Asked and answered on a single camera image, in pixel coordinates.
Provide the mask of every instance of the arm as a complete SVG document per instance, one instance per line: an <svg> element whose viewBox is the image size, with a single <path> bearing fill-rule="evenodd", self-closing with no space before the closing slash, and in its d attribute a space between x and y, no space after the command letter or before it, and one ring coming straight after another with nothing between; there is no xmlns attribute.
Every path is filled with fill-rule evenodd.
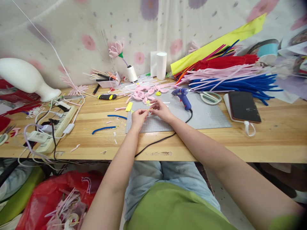
<svg viewBox="0 0 307 230"><path fill-rule="evenodd" d="M132 114L132 126L103 177L81 230L119 229L138 134L147 116L148 110L142 109Z"/></svg>
<svg viewBox="0 0 307 230"><path fill-rule="evenodd" d="M222 144L176 118L159 99L150 112L168 122L190 152L210 168L256 229L268 229L282 215L297 215L302 208Z"/></svg>

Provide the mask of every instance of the gray cutting mat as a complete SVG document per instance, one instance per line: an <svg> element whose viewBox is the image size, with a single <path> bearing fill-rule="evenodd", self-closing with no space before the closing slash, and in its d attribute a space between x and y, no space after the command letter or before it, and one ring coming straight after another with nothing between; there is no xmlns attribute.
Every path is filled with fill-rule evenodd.
<svg viewBox="0 0 307 230"><path fill-rule="evenodd" d="M191 112L186 111L183 103L180 101L179 97L174 96L172 98L171 90L167 93L162 93L161 96L156 96L153 94L155 98L159 98L163 102L170 102L170 104L166 104L170 111L179 119L183 121L187 121ZM195 129L207 129L207 128L226 128L231 127L231 124L228 122L227 118L220 110L218 105L208 105L204 103L198 93L189 92L187 94L187 98L189 99L192 110L193 117L188 122L190 126ZM137 101L135 99L131 99L133 102L132 110L138 109L149 109L149 106L145 105L142 101ZM126 133L128 133L131 127L131 112L128 112L128 120L126 125ZM151 133L151 132L163 132L163 131L172 131L174 130L168 123L161 120L156 115L149 115L147 120L144 122L141 133Z"/></svg>

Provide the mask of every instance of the blue glue gun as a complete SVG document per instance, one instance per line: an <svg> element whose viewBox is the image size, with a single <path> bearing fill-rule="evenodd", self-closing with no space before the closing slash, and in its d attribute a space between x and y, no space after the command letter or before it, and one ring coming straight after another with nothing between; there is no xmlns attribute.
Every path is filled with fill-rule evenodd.
<svg viewBox="0 0 307 230"><path fill-rule="evenodd" d="M174 96L178 96L180 98L180 101L182 101L182 103L185 106L185 110L190 110L192 108L188 98L186 97L186 95L188 94L188 89L186 88L182 88L182 89L175 89L172 92L172 95Z"/></svg>

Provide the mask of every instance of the scissor handle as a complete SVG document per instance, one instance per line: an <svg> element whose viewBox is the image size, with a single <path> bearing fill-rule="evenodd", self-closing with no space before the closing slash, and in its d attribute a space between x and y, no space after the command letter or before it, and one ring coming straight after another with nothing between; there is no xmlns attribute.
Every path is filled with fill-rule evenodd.
<svg viewBox="0 0 307 230"><path fill-rule="evenodd" d="M213 92L204 92L201 93L200 96L201 100L209 105L216 105L222 100L222 97L220 95Z"/></svg>

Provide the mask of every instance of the green shirt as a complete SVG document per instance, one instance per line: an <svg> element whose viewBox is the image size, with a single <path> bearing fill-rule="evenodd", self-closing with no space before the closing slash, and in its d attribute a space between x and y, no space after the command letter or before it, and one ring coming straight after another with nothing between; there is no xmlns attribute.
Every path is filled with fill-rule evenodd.
<svg viewBox="0 0 307 230"><path fill-rule="evenodd" d="M270 229L281 229L275 222ZM171 183L155 183L140 200L125 230L215 229L232 230L227 218L194 192Z"/></svg>

